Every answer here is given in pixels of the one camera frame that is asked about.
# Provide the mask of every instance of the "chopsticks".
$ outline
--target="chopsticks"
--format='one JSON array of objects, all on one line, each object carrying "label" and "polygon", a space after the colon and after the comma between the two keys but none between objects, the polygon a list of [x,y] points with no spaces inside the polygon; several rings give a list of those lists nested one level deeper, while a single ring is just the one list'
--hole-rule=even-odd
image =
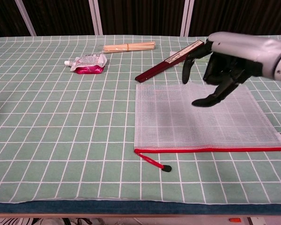
[{"label": "chopsticks", "polygon": [[142,42],[122,45],[105,45],[104,53],[121,53],[130,51],[152,50],[155,48],[155,42]]}]

